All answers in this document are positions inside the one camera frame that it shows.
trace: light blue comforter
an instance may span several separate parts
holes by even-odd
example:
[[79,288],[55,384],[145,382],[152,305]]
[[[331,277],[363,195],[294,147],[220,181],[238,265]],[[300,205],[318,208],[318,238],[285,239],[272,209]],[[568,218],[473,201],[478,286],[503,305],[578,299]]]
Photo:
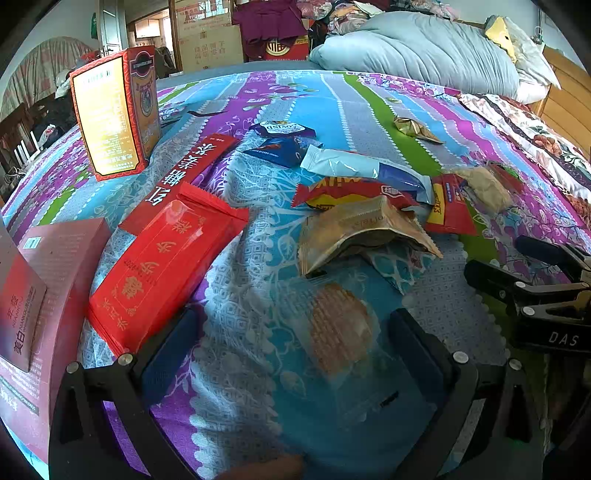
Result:
[[466,93],[515,98],[519,84],[509,55],[481,29],[411,12],[380,14],[355,32],[327,37],[310,60],[326,70],[388,73]]

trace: brown snack package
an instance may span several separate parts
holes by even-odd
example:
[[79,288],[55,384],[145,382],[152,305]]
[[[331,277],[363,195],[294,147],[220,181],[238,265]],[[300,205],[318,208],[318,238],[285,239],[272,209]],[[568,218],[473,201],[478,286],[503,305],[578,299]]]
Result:
[[336,205],[306,218],[300,234],[300,272],[308,275],[336,257],[355,255],[402,239],[439,258],[443,255],[413,212],[400,212],[384,195]]
[[431,131],[412,118],[402,118],[400,116],[394,117],[394,126],[398,128],[404,135],[409,137],[420,138],[421,140],[429,140],[430,142],[443,145],[444,142],[439,140]]
[[314,297],[311,348],[328,376],[341,373],[371,350],[374,332],[367,307],[338,283],[326,284]]

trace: orange product box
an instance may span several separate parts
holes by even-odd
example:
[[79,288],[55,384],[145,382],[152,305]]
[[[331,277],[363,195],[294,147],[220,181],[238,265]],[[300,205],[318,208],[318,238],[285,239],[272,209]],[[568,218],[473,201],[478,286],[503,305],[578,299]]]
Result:
[[154,46],[113,53],[70,75],[74,111],[96,179],[140,173],[162,136]]

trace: red packet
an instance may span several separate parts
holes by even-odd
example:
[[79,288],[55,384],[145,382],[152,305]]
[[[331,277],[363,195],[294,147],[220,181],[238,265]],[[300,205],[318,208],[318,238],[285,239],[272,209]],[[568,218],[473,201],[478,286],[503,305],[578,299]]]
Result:
[[133,235],[143,228],[178,195],[183,183],[191,183],[238,140],[229,135],[213,134],[196,144],[162,179],[119,226]]
[[90,298],[88,319],[117,356],[137,352],[172,318],[248,222],[248,209],[189,183],[179,189]]
[[461,182],[462,179],[454,173],[431,178],[435,205],[425,223],[427,232],[478,235],[460,192]]
[[324,177],[309,187],[301,183],[295,188],[291,207],[306,202],[312,208],[329,210],[341,203],[358,202],[369,198],[385,195],[390,205],[401,210],[417,202],[406,192],[375,180],[361,177]]

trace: door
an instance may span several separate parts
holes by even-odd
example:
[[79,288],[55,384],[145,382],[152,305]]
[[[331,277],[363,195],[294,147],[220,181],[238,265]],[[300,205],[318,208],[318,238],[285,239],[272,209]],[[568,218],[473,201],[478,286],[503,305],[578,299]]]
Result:
[[96,31],[102,56],[129,47],[124,0],[97,0]]

